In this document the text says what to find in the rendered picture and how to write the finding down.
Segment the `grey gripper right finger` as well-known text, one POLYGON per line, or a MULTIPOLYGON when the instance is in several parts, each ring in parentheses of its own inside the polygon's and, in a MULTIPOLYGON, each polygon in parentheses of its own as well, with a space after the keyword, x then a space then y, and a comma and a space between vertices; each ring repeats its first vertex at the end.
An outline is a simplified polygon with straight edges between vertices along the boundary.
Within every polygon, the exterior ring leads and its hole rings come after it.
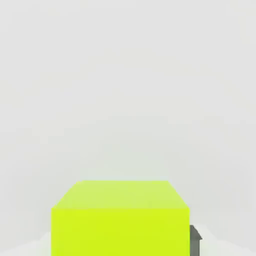
POLYGON ((190 256, 253 256, 253 252, 216 238, 203 224, 190 226, 190 256))

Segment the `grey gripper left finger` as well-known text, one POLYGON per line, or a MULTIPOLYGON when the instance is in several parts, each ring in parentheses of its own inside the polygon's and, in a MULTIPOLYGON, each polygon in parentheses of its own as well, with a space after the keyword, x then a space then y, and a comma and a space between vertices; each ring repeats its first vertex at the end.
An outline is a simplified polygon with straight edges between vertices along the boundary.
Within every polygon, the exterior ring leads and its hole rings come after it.
POLYGON ((3 252, 3 256, 51 256, 51 233, 3 252))

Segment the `small yellow-green cube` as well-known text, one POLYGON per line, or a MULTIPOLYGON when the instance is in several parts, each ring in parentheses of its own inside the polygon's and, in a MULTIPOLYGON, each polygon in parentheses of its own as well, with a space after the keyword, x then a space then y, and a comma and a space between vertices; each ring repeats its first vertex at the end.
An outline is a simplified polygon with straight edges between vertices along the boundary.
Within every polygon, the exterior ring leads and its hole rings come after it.
POLYGON ((51 209, 51 256, 190 256, 189 207, 168 181, 79 181, 51 209))

